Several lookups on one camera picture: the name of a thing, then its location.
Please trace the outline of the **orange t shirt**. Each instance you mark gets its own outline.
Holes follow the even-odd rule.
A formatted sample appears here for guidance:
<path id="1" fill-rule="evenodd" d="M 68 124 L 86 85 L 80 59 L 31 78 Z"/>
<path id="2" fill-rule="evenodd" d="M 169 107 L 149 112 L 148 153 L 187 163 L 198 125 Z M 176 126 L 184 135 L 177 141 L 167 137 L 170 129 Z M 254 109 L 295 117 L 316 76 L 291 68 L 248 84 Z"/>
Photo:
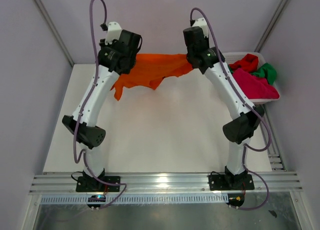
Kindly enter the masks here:
<path id="1" fill-rule="evenodd" d="M 165 78 L 180 77 L 192 70 L 185 54 L 138 54 L 130 73 L 121 74 L 113 85 L 114 98 L 119 101 L 124 88 L 143 86 L 156 90 Z"/>

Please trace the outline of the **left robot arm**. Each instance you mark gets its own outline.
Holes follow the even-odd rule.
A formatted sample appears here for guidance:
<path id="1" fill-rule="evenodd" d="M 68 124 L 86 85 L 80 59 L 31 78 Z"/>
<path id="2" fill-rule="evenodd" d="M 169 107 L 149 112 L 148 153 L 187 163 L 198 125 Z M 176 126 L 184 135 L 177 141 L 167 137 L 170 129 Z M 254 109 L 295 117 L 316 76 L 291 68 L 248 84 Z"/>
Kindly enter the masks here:
<path id="1" fill-rule="evenodd" d="M 82 176 L 77 184 L 82 189 L 98 191 L 105 181 L 105 169 L 101 163 L 100 145 L 106 131 L 97 126 L 104 101 L 122 74 L 129 74 L 136 63 L 143 38 L 137 33 L 121 30 L 119 37 L 111 41 L 93 42 L 95 72 L 89 86 L 72 115 L 62 118 L 63 125 L 72 133 L 75 163 L 84 161 Z"/>

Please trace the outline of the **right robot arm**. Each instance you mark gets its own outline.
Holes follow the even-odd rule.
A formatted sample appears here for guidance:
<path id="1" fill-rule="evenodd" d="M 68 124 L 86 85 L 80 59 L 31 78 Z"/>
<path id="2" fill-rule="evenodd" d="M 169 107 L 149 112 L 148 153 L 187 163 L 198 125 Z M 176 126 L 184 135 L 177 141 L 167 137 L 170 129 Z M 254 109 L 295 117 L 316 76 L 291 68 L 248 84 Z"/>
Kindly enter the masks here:
<path id="1" fill-rule="evenodd" d="M 210 189 L 253 190 L 253 178 L 244 167 L 244 147 L 249 144 L 265 112 L 246 99 L 224 56 L 216 47 L 209 46 L 209 39 L 201 27 L 188 27 L 183 30 L 183 35 L 187 61 L 213 84 L 231 117 L 231 121 L 222 127 L 229 141 L 227 164 L 223 174 L 209 177 Z"/>

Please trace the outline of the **white plastic basket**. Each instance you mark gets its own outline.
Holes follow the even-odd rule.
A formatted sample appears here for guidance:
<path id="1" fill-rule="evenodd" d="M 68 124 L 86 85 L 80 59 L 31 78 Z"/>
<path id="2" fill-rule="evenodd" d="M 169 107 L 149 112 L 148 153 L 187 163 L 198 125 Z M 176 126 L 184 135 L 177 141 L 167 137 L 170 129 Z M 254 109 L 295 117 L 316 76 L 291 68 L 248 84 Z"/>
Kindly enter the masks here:
<path id="1" fill-rule="evenodd" d="M 280 98 L 275 87 L 277 71 L 260 53 L 229 52 L 223 55 L 235 81 L 253 103 L 263 104 Z"/>

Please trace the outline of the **red t shirt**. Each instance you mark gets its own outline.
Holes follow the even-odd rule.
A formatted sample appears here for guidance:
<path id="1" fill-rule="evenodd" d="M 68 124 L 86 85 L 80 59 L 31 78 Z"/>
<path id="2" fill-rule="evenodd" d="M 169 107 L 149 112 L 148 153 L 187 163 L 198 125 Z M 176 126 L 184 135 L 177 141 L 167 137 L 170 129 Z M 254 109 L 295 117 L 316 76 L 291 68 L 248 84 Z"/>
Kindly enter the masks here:
<path id="1" fill-rule="evenodd" d="M 236 61 L 235 63 L 229 64 L 229 68 L 232 71 L 236 71 L 241 68 L 243 71 L 247 73 L 252 73 L 257 71 L 259 64 L 259 58 L 253 54 L 247 54 L 242 59 Z"/>

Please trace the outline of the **magenta t shirt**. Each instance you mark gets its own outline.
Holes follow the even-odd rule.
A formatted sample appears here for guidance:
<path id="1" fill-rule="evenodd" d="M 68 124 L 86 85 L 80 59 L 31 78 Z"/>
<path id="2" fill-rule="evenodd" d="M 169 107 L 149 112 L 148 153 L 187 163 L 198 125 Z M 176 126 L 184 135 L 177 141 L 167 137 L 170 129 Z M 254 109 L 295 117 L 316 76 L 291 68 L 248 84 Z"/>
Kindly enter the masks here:
<path id="1" fill-rule="evenodd" d="M 265 78 L 255 77 L 241 68 L 237 69 L 232 76 L 250 100 L 279 99 L 280 97 L 278 91 L 272 85 L 269 85 Z"/>

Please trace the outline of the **green t shirt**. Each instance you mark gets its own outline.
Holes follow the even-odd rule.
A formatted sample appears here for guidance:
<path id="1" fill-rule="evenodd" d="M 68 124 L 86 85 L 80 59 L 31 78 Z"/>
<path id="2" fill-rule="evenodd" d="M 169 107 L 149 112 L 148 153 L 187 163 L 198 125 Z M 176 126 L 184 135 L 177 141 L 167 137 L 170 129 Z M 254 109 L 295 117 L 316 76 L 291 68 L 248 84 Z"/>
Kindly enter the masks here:
<path id="1" fill-rule="evenodd" d="M 255 72 L 252 72 L 251 75 L 259 78 L 265 78 L 269 85 L 273 85 L 277 78 L 277 71 L 271 64 L 265 63 Z"/>

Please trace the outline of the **left controller board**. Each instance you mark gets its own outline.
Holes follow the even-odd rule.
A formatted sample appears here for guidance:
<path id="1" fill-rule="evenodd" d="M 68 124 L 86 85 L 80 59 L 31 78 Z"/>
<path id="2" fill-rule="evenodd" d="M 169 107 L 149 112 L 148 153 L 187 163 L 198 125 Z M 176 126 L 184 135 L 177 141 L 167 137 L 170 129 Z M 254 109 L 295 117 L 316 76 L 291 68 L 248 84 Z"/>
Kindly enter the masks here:
<path id="1" fill-rule="evenodd" d="M 88 197 L 86 203 L 89 208 L 100 208 L 106 203 L 106 197 L 104 195 L 92 195 Z"/>

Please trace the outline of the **right controller board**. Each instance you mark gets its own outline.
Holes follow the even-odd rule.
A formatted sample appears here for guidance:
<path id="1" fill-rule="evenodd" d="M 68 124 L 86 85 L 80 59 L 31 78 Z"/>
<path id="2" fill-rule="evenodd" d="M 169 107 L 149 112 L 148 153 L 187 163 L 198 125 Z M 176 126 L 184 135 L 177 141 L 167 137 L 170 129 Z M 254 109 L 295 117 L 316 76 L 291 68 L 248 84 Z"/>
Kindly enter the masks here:
<path id="1" fill-rule="evenodd" d="M 244 204 L 245 194 L 243 193 L 233 193 L 227 195 L 227 205 L 228 207 L 239 208 Z"/>

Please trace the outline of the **left frame post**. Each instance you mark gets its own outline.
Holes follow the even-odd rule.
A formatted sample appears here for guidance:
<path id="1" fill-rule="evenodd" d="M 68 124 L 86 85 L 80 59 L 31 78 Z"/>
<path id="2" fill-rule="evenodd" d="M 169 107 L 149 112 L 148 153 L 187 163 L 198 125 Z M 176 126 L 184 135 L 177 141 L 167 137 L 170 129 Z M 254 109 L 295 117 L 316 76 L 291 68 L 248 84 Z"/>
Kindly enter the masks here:
<path id="1" fill-rule="evenodd" d="M 69 65 L 71 67 L 73 67 L 75 65 L 75 62 L 70 54 L 70 52 L 68 51 L 60 33 L 58 32 L 58 29 L 56 28 L 52 18 L 49 15 L 49 12 L 47 11 L 44 3 L 42 0 L 32 0 L 36 6 L 36 8 L 38 9 L 40 15 L 42 16 L 45 24 L 47 25 L 49 31 L 51 32 L 54 40 L 56 41 L 57 45 L 59 46 L 60 50 L 62 51 L 65 59 L 67 60 L 67 62 L 69 63 Z"/>

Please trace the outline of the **frame post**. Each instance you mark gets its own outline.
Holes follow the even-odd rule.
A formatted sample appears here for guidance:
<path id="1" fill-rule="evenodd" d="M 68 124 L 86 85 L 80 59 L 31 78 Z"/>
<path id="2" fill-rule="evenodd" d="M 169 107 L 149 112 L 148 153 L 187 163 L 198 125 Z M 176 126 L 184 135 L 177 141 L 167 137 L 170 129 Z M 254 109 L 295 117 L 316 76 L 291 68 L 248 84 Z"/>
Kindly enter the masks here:
<path id="1" fill-rule="evenodd" d="M 268 22 L 261 38 L 259 39 L 259 41 L 254 49 L 254 52 L 261 52 L 261 50 L 265 46 L 267 40 L 270 38 L 272 32 L 274 31 L 276 25 L 278 24 L 278 22 L 281 19 L 282 14 L 286 10 L 286 8 L 290 2 L 291 2 L 291 0 L 280 0 L 279 1 L 274 13 L 272 14 L 270 21 Z"/>
<path id="2" fill-rule="evenodd" d="M 57 45 L 59 46 L 60 50 L 62 51 L 65 59 L 67 60 L 67 62 L 69 63 L 69 65 L 71 67 L 73 67 L 75 65 L 75 62 L 70 54 L 70 52 L 68 51 L 60 33 L 58 32 L 58 29 L 56 28 L 52 18 L 49 15 L 49 12 L 47 11 L 44 3 L 42 0 L 32 0 L 36 6 L 36 8 L 38 9 L 40 15 L 42 16 L 45 24 L 47 25 L 49 31 L 51 32 L 54 40 L 56 41 Z"/>

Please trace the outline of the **right frame post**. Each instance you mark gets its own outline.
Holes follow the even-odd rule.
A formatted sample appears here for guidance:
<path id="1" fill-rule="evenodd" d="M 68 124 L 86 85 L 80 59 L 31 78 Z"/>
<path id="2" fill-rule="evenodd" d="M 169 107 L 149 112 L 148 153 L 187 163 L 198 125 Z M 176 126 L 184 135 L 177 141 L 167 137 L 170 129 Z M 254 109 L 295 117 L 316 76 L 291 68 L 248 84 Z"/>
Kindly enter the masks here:
<path id="1" fill-rule="evenodd" d="M 267 40 L 270 38 L 272 32 L 274 31 L 276 25 L 278 24 L 278 22 L 281 19 L 282 14 L 286 10 L 286 8 L 290 2 L 291 2 L 291 0 L 280 0 L 279 1 L 274 13 L 272 14 L 270 21 L 268 22 L 261 38 L 259 39 L 259 41 L 254 49 L 254 52 L 261 52 L 261 50 L 265 46 Z"/>

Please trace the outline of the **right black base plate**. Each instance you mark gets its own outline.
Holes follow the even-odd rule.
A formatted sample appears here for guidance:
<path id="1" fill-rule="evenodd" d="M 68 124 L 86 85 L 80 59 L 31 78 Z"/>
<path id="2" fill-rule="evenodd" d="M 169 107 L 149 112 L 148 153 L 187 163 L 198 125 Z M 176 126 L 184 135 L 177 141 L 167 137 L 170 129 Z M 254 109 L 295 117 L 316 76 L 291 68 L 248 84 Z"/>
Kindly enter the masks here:
<path id="1" fill-rule="evenodd" d="M 211 172 L 208 175 L 208 184 L 211 191 L 240 191 L 255 189 L 252 175 L 248 174 L 246 171 L 239 175 Z"/>

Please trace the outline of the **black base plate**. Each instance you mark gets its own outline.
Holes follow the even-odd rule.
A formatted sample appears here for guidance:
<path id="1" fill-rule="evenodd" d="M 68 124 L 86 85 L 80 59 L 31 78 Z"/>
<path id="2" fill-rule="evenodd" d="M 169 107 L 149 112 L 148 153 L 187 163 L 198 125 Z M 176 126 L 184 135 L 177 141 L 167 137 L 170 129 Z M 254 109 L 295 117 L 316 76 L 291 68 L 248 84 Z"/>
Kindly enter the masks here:
<path id="1" fill-rule="evenodd" d="M 120 176 L 103 176 L 102 181 L 111 183 L 111 184 L 119 184 L 121 182 Z M 105 185 L 94 178 L 91 177 L 83 177 L 80 176 L 77 181 L 77 186 L 75 189 L 76 192 L 84 193 L 84 192 L 119 192 L 120 186 L 110 186 Z"/>
<path id="2" fill-rule="evenodd" d="M 240 191 L 255 189 L 252 175 L 248 174 L 246 171 L 239 175 L 211 172 L 208 175 L 208 184 L 211 191 Z"/>

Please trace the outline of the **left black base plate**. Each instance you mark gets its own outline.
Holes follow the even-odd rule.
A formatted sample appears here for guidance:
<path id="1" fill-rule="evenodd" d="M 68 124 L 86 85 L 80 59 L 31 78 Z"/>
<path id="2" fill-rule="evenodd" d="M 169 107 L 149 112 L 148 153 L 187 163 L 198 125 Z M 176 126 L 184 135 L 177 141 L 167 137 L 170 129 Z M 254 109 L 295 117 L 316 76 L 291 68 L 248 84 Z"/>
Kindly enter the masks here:
<path id="1" fill-rule="evenodd" d="M 111 184 L 119 184 L 121 182 L 120 176 L 103 176 L 102 181 L 111 183 Z M 77 181 L 77 186 L 75 189 L 76 192 L 84 193 L 84 192 L 119 192 L 120 186 L 110 186 L 105 185 L 94 178 L 91 177 L 83 177 L 80 176 Z"/>

